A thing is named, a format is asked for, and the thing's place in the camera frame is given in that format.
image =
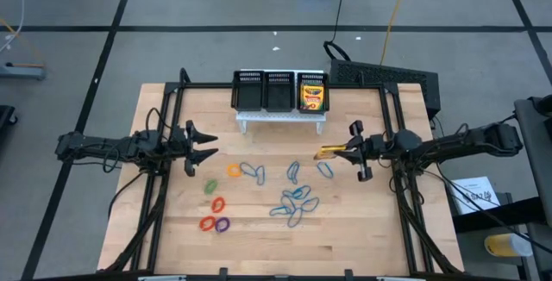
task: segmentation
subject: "wooden tabletop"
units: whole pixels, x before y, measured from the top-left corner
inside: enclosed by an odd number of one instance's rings
[[[143,130],[146,113],[160,107],[163,84],[144,84],[136,107],[132,132]],[[418,84],[400,84],[400,98],[406,127],[424,140],[431,140],[430,125]],[[331,90],[331,109],[322,135],[313,123],[250,122],[241,134],[230,108],[230,89],[185,90],[180,124],[193,120],[196,128],[218,140],[197,149],[218,147],[219,152],[196,169],[196,177],[184,173],[184,162],[172,163],[165,214],[160,234],[156,273],[246,275],[343,275],[353,269],[356,276],[408,275],[405,248],[396,196],[388,187],[391,169],[371,162],[373,179],[357,181],[358,166],[343,159],[331,159],[335,174],[324,178],[312,159],[321,145],[342,144],[350,139],[348,126],[364,123],[364,136],[385,131],[380,99],[373,90]],[[151,119],[150,128],[157,120]],[[301,167],[298,185],[286,177],[288,166],[297,160]],[[267,181],[259,186],[249,176],[230,178],[230,164],[247,161],[266,167]],[[119,188],[137,174],[135,165],[124,165]],[[204,194],[209,180],[218,180],[212,195]],[[427,231],[450,261],[463,269],[443,183],[430,175],[417,179],[425,204]],[[117,199],[109,221],[99,268],[111,264],[136,230],[146,178],[141,178]],[[301,185],[312,188],[310,197],[320,198],[317,209],[304,213],[295,228],[288,228],[285,216],[269,216],[280,206],[283,190]],[[224,197],[220,214],[211,212],[215,197]],[[199,221],[207,216],[227,216],[231,226],[225,233],[203,232]],[[416,234],[418,270],[423,269]],[[145,239],[141,267],[145,267],[149,236]]]

